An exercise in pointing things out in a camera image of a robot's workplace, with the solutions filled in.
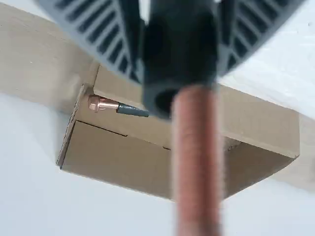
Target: blurry black object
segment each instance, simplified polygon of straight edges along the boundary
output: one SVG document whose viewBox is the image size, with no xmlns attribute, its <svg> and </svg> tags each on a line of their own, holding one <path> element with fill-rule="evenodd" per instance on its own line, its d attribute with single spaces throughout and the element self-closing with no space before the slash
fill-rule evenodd
<svg viewBox="0 0 315 236">
<path fill-rule="evenodd" d="M 173 97 L 249 58 L 304 0 L 36 0 L 74 41 L 113 72 L 140 83 L 150 112 L 170 118 Z"/>
</svg>

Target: copper pipe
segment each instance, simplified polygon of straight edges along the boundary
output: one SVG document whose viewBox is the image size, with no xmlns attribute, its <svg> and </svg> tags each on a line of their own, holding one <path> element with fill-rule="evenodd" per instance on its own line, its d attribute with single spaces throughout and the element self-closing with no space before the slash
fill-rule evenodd
<svg viewBox="0 0 315 236">
<path fill-rule="evenodd" d="M 220 236 L 223 186 L 216 94 L 182 89 L 173 102 L 173 190 L 178 236 Z"/>
<path fill-rule="evenodd" d="M 119 102 L 98 95 L 90 95 L 88 100 L 88 107 L 90 110 L 96 113 L 99 110 L 105 109 L 117 110 L 119 108 Z"/>
</svg>

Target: cardboard flap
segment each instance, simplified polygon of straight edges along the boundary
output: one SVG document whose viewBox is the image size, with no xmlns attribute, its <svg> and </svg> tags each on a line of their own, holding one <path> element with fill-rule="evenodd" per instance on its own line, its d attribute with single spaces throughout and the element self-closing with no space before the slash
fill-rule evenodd
<svg viewBox="0 0 315 236">
<path fill-rule="evenodd" d="M 172 198 L 171 152 L 77 121 L 62 169 L 155 196 Z M 241 143 L 226 152 L 227 196 L 293 161 Z"/>
<path fill-rule="evenodd" d="M 237 91 L 220 88 L 224 136 L 291 158 L 300 154 L 299 114 Z"/>
<path fill-rule="evenodd" d="M 131 106 L 142 107 L 141 87 L 118 78 L 103 67 L 100 68 L 97 75 L 94 92 Z M 299 114 L 296 111 L 225 86 L 220 86 L 218 94 L 223 113 L 221 117 L 224 136 L 291 158 L 300 154 Z M 96 116 L 105 118 L 106 114 L 100 113 Z M 150 131 L 151 137 L 138 134 L 137 131 L 133 131 L 132 134 L 137 138 L 156 144 L 161 144 L 161 142 L 152 139 L 153 136 L 158 135 L 157 139 L 160 141 L 163 140 L 162 135 L 165 134 L 164 140 L 169 141 L 170 132 L 166 132 L 166 125 L 162 125 L 162 128 L 161 125 L 155 124 L 158 124 L 158 121 L 152 120 L 150 129 L 147 129 L 149 125 L 143 128 L 137 127 L 137 130 Z M 162 145 L 170 147 L 169 143 L 162 143 Z"/>
<path fill-rule="evenodd" d="M 62 169 L 169 197 L 170 161 L 169 150 L 77 121 Z"/>
</svg>

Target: copper rod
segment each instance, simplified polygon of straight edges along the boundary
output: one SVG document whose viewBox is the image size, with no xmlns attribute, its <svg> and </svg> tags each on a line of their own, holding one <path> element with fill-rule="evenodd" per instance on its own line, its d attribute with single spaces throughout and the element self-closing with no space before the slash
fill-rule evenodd
<svg viewBox="0 0 315 236">
<path fill-rule="evenodd" d="M 182 89 L 173 101 L 177 236 L 221 235 L 222 155 L 216 105 L 216 93 L 201 86 Z"/>
</svg>

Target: cardboard box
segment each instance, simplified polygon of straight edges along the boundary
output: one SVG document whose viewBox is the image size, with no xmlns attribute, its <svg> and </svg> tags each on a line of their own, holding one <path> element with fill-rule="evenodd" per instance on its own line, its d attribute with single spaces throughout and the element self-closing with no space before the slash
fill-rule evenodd
<svg viewBox="0 0 315 236">
<path fill-rule="evenodd" d="M 88 109 L 97 93 L 136 107 L 141 88 L 101 67 L 94 87 L 83 86 L 57 164 L 64 171 L 164 198 L 171 191 L 170 124 Z M 298 113 L 227 87 L 224 112 L 226 196 L 265 179 L 299 155 Z"/>
<path fill-rule="evenodd" d="M 142 108 L 141 88 L 99 69 L 52 22 L 2 3 L 0 21 L 0 91 L 72 112 L 61 169 L 171 198 L 170 124 L 87 109 L 90 93 Z M 229 196 L 294 161 L 299 114 L 223 86 L 220 96 Z"/>
</svg>

